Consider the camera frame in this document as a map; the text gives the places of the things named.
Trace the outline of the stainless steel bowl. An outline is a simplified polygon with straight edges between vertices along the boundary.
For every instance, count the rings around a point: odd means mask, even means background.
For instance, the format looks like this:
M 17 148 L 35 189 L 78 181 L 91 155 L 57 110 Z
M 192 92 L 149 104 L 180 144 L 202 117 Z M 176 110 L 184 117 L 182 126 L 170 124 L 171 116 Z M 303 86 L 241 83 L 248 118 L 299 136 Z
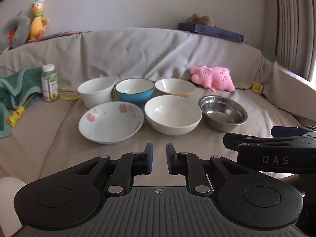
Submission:
M 217 132 L 231 132 L 246 123 L 248 114 L 237 102 L 222 96 L 202 97 L 198 106 L 202 111 L 205 124 Z

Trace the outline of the yellow rimmed white bowl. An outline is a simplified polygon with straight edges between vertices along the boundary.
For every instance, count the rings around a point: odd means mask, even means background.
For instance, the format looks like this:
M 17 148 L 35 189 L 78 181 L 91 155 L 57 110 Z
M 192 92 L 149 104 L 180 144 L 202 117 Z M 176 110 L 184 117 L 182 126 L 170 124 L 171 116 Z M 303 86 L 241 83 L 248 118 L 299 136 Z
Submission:
M 196 90 L 194 84 L 189 81 L 167 78 L 155 82 L 155 88 L 163 95 L 189 96 Z

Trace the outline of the white deep bowl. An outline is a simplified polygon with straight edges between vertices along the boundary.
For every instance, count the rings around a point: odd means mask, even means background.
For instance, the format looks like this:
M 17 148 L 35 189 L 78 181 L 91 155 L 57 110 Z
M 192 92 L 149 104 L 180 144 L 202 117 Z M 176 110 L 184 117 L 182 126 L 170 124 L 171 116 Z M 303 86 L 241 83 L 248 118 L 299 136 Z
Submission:
M 89 109 L 97 105 L 112 102 L 116 81 L 110 77 L 100 77 L 88 80 L 78 87 L 85 106 Z

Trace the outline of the floral white plate bowl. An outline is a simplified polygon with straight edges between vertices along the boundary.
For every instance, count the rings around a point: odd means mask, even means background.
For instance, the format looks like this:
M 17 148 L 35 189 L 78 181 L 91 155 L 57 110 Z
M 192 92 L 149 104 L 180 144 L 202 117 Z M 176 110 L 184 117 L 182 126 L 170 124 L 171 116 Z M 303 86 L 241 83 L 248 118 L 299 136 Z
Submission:
M 123 142 L 137 133 L 144 123 L 144 113 L 128 102 L 109 102 L 88 110 L 79 120 L 81 135 L 100 144 Z

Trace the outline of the large white ceramic bowl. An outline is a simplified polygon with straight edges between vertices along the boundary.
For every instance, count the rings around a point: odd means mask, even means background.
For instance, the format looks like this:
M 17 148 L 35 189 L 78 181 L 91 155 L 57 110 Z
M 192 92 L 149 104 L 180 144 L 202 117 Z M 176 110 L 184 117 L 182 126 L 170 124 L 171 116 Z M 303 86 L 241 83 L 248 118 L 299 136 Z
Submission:
M 202 111 L 193 101 L 180 96 L 163 95 L 150 99 L 144 107 L 150 126 L 165 135 L 184 135 L 193 131 L 202 119 Z

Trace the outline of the yellow fabric tag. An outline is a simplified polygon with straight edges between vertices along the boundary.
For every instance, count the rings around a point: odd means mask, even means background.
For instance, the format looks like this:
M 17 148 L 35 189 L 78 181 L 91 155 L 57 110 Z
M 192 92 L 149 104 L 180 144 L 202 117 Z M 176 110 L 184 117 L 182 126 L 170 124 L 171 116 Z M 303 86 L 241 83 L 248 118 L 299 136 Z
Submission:
M 252 82 L 251 90 L 261 94 L 263 86 L 257 82 Z

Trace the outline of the beige sofa cover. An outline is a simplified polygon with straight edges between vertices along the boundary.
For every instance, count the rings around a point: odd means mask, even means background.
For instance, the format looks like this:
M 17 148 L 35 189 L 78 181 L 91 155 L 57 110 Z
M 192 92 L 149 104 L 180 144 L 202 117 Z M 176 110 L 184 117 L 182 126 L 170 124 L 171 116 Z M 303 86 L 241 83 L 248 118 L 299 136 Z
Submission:
M 270 62 L 261 51 L 205 35 L 168 29 L 127 28 L 83 33 L 30 43 L 1 55 L 1 76 L 27 67 L 53 64 L 62 86 L 109 76 L 116 81 L 145 78 L 190 77 L 195 66 L 223 66 L 230 70 L 236 91 L 224 92 L 242 105 L 248 114 L 236 133 L 268 137 L 276 125 L 315 124 L 315 86 L 278 63 Z M 252 82 L 263 86 L 261 94 L 251 90 Z M 128 140 L 101 145 L 84 138 L 78 123 L 86 112 L 82 100 L 38 101 L 28 108 L 1 139 L 1 177 L 29 183 L 77 165 L 98 155 L 117 159 L 131 151 L 154 145 L 153 172 L 135 178 L 136 185 L 182 186 L 182 176 L 171 176 L 166 164 L 166 144 L 178 151 L 208 159 L 212 154 L 236 160 L 235 152 L 223 145 L 223 134 L 201 122 L 192 132 L 168 136 L 148 122 Z

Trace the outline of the pink plush toy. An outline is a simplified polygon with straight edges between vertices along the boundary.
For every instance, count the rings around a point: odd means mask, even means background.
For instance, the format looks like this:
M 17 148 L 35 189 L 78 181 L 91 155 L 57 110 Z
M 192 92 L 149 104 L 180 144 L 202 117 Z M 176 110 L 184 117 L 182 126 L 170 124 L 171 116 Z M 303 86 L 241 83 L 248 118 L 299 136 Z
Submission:
M 226 67 L 193 67 L 190 69 L 191 81 L 204 89 L 213 92 L 234 92 L 235 86 L 230 76 L 230 70 Z

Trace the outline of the green label card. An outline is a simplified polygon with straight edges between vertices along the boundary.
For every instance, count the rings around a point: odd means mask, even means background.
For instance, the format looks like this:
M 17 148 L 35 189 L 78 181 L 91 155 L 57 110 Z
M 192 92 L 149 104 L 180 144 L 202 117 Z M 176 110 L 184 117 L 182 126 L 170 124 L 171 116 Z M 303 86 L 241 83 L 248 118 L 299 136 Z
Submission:
M 261 53 L 270 62 L 275 62 L 277 60 L 276 56 L 273 53 L 269 53 L 267 51 L 262 51 Z

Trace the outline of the vitamin gummy bottle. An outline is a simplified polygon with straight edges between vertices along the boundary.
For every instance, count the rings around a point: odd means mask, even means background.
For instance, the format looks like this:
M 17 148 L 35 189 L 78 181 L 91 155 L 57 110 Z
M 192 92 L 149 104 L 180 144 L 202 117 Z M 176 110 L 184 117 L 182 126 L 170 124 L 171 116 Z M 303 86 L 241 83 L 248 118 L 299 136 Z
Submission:
M 41 84 L 45 101 L 50 102 L 58 98 L 57 72 L 53 64 L 42 66 Z

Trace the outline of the yellow toy stick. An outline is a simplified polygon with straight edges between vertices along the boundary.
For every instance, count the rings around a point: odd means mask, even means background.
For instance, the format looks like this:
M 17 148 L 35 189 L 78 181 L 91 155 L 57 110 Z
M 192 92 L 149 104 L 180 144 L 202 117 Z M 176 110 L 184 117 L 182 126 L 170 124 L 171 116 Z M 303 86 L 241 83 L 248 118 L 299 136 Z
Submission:
M 7 124 L 10 125 L 11 127 L 15 127 L 18 120 L 21 118 L 21 116 L 25 113 L 25 108 L 24 106 L 19 106 L 14 112 L 12 112 L 8 117 L 7 117 Z

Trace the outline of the green towel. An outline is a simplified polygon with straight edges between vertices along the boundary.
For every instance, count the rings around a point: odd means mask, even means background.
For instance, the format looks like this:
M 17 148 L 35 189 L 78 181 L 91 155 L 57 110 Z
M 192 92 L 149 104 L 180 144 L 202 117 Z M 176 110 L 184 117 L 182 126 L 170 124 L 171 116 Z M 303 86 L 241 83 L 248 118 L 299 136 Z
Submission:
M 1 76 L 1 138 L 11 134 L 7 123 L 10 111 L 24 105 L 33 94 L 42 94 L 42 67 L 22 69 L 9 76 Z

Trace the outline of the book on sofa back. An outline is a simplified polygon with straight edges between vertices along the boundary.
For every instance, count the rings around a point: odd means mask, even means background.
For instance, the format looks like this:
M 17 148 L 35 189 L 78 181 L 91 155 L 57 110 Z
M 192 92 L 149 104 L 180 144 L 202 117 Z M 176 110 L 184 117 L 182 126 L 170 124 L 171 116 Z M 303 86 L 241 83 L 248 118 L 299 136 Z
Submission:
M 54 39 L 58 37 L 64 37 L 64 36 L 70 36 L 70 35 L 76 35 L 76 34 L 82 34 L 82 33 L 90 33 L 90 31 L 67 31 L 67 32 L 59 32 L 56 34 L 51 34 L 47 36 L 42 36 L 41 38 L 37 39 L 36 41 L 44 41 L 49 39 Z

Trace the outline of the brown plush toy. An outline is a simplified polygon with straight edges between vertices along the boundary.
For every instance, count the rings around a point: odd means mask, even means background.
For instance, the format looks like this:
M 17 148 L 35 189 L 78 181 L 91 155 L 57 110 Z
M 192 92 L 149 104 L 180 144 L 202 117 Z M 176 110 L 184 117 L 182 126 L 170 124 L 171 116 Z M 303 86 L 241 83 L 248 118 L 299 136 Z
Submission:
M 208 15 L 201 15 L 199 13 L 194 13 L 192 16 L 186 19 L 186 23 L 188 24 L 200 24 L 206 25 L 210 27 L 214 27 L 215 23 L 212 17 Z

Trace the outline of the yellow duck plush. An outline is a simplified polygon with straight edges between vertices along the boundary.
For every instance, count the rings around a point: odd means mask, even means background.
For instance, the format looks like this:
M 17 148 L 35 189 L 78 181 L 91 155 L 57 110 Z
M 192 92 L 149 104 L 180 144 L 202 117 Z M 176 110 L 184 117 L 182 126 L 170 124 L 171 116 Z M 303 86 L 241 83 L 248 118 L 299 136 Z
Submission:
M 34 14 L 34 18 L 30 25 L 28 43 L 34 42 L 44 35 L 49 19 L 44 18 L 42 14 L 43 9 L 44 0 L 37 0 L 33 2 L 32 13 Z

